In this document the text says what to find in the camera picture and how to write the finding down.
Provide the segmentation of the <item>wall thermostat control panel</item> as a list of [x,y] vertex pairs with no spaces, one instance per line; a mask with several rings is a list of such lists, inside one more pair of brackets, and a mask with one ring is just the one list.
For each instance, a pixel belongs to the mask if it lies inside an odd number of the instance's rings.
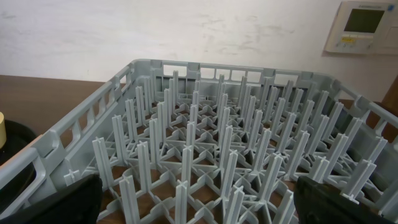
[[397,1],[343,1],[324,51],[336,54],[397,54]]

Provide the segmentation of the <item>yellow bowl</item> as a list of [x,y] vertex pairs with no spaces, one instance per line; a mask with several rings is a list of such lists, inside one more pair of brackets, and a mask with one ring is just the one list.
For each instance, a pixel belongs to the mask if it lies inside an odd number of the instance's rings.
[[6,143],[6,127],[5,127],[5,118],[4,114],[0,112],[0,149],[3,148],[3,146]]

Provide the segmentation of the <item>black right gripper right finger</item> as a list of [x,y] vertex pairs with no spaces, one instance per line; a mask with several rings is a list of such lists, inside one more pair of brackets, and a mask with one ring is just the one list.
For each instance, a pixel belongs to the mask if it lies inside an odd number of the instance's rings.
[[294,205],[300,224],[393,224],[306,176],[297,179]]

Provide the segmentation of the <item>grey plastic dishwasher rack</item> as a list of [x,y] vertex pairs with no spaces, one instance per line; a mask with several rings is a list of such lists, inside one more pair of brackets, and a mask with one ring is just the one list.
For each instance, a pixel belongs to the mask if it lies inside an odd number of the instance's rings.
[[306,176],[397,221],[397,117],[327,75],[134,60],[1,165],[1,219],[91,174],[97,221],[299,223]]

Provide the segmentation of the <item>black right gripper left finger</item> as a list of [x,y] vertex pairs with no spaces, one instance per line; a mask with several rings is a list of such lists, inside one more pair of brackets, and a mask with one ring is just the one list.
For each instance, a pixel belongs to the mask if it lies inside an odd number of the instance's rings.
[[91,174],[34,205],[2,218],[1,223],[96,223],[102,197],[102,180]]

